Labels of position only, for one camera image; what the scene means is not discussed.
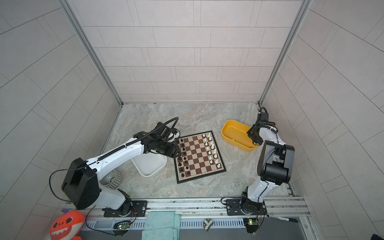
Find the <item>yellow plastic bowl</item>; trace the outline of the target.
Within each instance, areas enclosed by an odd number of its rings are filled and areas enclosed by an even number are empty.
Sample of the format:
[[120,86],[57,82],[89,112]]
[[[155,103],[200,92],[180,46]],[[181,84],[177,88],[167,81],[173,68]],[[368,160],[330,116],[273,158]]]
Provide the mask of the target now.
[[258,147],[248,137],[248,130],[251,127],[235,120],[228,120],[223,126],[221,133],[223,139],[246,152],[251,152]]

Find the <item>white plastic tray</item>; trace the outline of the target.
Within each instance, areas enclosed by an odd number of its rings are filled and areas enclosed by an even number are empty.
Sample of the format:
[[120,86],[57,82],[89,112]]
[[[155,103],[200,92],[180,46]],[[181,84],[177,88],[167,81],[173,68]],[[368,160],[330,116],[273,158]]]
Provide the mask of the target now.
[[147,153],[132,158],[132,162],[141,176],[151,178],[161,172],[167,165],[167,157],[160,154]]

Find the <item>folding chess board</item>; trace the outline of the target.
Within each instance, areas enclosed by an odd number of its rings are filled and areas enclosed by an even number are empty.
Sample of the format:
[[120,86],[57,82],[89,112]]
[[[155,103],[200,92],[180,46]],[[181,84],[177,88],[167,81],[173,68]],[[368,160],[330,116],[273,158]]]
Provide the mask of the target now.
[[177,183],[225,173],[227,171],[213,131],[180,137],[174,158]]

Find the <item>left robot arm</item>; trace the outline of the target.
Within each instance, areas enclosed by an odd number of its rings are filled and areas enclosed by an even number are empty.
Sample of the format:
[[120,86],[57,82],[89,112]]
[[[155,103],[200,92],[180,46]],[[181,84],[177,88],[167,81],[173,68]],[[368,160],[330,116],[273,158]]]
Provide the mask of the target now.
[[107,174],[126,162],[133,162],[143,177],[155,176],[163,170],[169,158],[181,155],[176,144],[180,131],[175,128],[178,118],[159,122],[150,132],[139,132],[124,144],[102,155],[71,162],[62,184],[62,191],[83,210],[90,206],[103,207],[106,217],[125,217],[133,212],[130,196],[121,189],[113,190],[100,183]]

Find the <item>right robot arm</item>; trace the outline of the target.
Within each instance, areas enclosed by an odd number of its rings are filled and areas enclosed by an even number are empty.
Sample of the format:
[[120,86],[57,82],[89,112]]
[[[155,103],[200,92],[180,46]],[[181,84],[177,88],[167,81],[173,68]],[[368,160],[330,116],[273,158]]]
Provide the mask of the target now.
[[240,208],[245,215],[264,215],[264,197],[275,187],[291,179],[295,148],[278,135],[276,123],[269,121],[266,108],[261,107],[255,124],[247,131],[254,145],[262,145],[257,166],[257,179],[242,192]]

